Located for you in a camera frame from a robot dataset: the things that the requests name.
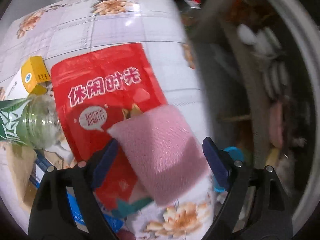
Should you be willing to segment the brown paper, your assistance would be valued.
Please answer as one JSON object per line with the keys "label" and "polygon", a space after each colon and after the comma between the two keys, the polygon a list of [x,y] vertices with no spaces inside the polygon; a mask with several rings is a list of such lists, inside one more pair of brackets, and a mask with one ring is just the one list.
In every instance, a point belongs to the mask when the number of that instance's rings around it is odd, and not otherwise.
{"label": "brown paper", "polygon": [[28,146],[6,143],[8,167],[16,188],[17,199],[20,207],[28,213],[36,196],[36,187],[30,182],[36,152]]}

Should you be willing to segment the pink sponge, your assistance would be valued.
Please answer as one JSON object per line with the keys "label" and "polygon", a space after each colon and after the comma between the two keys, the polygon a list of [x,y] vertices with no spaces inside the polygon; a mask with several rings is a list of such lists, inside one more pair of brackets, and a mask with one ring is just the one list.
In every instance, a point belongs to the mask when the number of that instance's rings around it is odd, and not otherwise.
{"label": "pink sponge", "polygon": [[158,206],[173,203],[209,172],[199,141],[173,105],[118,122],[107,132]]}

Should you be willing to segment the red snack bag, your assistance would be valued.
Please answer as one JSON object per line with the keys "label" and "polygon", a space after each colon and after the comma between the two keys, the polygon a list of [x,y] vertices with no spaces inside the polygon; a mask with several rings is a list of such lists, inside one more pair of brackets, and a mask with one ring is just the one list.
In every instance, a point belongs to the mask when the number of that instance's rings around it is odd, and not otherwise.
{"label": "red snack bag", "polygon": [[59,120],[77,161],[111,140],[114,124],[166,104],[140,43],[122,44],[65,59],[52,67]]}

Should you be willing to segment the blue plastic trash basket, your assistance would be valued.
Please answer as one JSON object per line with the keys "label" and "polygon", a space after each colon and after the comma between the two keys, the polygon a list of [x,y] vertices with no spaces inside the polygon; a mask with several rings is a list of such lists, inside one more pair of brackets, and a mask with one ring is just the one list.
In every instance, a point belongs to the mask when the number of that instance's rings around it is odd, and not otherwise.
{"label": "blue plastic trash basket", "polygon": [[[223,154],[224,160],[227,161],[228,167],[231,167],[231,161],[245,161],[242,150],[235,146],[228,146],[227,148],[222,149],[220,152]],[[217,181],[215,174],[213,174],[213,190],[217,193],[223,193],[226,190],[225,187],[221,186],[220,183]]]}

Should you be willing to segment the blue white box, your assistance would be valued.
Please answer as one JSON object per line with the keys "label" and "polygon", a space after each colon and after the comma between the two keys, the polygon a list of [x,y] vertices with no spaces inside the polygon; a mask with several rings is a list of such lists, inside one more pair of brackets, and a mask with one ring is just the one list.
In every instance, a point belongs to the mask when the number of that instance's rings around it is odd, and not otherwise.
{"label": "blue white box", "polygon": [[[35,152],[37,154],[37,159],[33,164],[29,181],[35,187],[35,189],[38,189],[48,167],[55,166],[58,170],[63,168],[63,158],[54,152],[44,152],[41,150],[35,150]],[[88,232],[72,187],[67,187],[67,199],[76,227],[84,232]],[[99,206],[103,212],[104,219],[111,226],[111,229],[115,233],[118,233],[123,227],[124,221],[111,217],[106,213],[106,211],[104,211],[104,208],[101,204],[99,204]]]}

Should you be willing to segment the pink plastic basin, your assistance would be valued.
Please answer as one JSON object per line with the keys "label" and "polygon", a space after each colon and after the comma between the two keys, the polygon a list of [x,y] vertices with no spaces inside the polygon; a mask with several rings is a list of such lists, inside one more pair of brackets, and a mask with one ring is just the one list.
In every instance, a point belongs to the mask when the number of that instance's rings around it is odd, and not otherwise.
{"label": "pink plastic basin", "polygon": [[269,138],[274,147],[283,147],[283,104],[279,101],[269,109]]}

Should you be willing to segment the green label plastic bottle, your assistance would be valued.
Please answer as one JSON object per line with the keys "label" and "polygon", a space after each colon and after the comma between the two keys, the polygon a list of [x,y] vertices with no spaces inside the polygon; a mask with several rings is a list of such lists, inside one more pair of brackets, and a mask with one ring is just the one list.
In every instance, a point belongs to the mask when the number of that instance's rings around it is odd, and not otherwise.
{"label": "green label plastic bottle", "polygon": [[32,95],[1,101],[1,142],[45,149],[58,143],[62,136],[52,97]]}

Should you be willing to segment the yellow white carton box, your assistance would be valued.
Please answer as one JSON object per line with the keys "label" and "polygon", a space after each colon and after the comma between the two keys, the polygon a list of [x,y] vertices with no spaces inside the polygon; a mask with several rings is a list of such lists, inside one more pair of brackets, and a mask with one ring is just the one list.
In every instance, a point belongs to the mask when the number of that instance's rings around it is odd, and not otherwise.
{"label": "yellow white carton box", "polygon": [[5,90],[5,100],[46,94],[46,82],[49,81],[51,78],[43,58],[41,56],[29,57]]}

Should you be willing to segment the floral tablecloth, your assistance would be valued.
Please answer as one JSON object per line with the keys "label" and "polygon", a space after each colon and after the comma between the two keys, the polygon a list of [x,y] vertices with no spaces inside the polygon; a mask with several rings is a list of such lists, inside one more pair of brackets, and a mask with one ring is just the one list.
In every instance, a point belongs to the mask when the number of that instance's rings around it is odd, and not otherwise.
{"label": "floral tablecloth", "polygon": [[64,0],[1,43],[1,198],[28,230],[35,150],[118,154],[94,191],[136,239],[202,239],[213,222],[203,84],[173,0]]}

